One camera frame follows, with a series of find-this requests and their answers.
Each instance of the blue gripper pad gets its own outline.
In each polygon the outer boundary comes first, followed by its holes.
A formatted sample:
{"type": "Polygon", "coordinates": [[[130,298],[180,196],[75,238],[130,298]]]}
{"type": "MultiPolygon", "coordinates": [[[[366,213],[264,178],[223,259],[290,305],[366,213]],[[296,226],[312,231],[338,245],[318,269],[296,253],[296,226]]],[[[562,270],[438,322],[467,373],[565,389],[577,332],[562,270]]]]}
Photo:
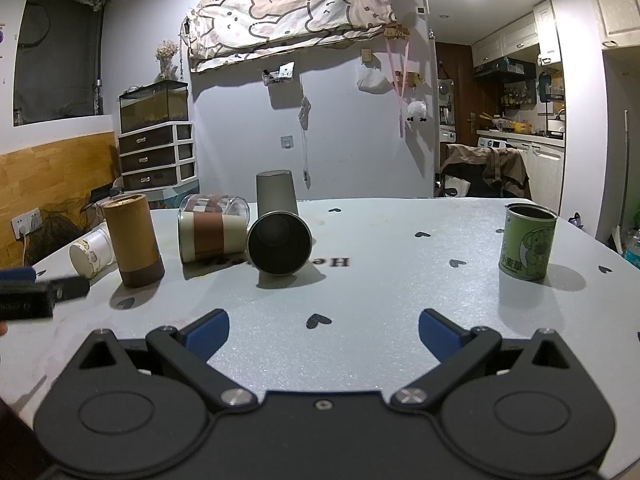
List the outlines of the blue gripper pad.
{"type": "Polygon", "coordinates": [[[35,282],[36,270],[33,267],[0,270],[0,282],[35,282]]]}
{"type": "Polygon", "coordinates": [[[178,332],[180,342],[201,361],[207,362],[229,337],[229,314],[217,308],[178,332]]]}
{"type": "Polygon", "coordinates": [[[451,357],[465,345],[463,338],[465,331],[461,328],[459,331],[452,330],[452,328],[438,320],[435,316],[432,316],[429,310],[420,313],[418,334],[420,335],[422,344],[425,345],[440,362],[451,357]]]}

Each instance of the electrical socket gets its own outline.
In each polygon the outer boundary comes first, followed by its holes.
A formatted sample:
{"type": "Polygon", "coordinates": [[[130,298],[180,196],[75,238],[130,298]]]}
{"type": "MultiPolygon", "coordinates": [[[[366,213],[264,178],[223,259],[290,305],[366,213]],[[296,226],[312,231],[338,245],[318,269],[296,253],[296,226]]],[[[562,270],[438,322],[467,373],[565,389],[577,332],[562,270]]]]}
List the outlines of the electrical socket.
{"type": "Polygon", "coordinates": [[[25,235],[40,229],[42,227],[42,216],[40,216],[39,209],[33,209],[28,213],[23,213],[20,216],[11,220],[11,226],[14,228],[14,236],[16,240],[20,240],[22,235],[20,234],[20,227],[25,227],[27,231],[25,235]]]}

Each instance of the bottle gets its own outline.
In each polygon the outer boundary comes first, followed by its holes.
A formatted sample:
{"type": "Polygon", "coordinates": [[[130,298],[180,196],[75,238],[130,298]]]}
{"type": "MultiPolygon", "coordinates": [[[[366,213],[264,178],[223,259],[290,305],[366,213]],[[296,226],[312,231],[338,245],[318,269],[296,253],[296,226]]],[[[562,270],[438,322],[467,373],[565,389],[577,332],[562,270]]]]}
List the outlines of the bottle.
{"type": "Polygon", "coordinates": [[[625,260],[640,269],[640,232],[634,235],[626,247],[625,260]]]}

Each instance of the green tin can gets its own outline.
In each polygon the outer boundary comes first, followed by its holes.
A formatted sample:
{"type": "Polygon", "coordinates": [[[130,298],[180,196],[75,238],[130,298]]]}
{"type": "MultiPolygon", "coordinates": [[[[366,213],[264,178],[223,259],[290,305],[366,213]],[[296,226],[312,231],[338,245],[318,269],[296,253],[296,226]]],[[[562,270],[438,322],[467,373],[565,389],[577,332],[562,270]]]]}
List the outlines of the green tin can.
{"type": "Polygon", "coordinates": [[[509,204],[499,267],[520,280],[541,280],[551,256],[558,215],[535,204],[509,204]]]}

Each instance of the white cup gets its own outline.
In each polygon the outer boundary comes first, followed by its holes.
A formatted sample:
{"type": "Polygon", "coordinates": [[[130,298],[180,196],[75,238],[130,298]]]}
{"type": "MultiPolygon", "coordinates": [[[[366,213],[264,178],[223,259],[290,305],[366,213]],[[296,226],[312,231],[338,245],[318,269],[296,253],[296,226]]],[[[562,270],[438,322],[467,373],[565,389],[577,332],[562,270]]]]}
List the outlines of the white cup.
{"type": "Polygon", "coordinates": [[[100,224],[69,247],[69,258],[80,276],[94,278],[98,272],[111,265],[115,256],[107,223],[100,224]]]}

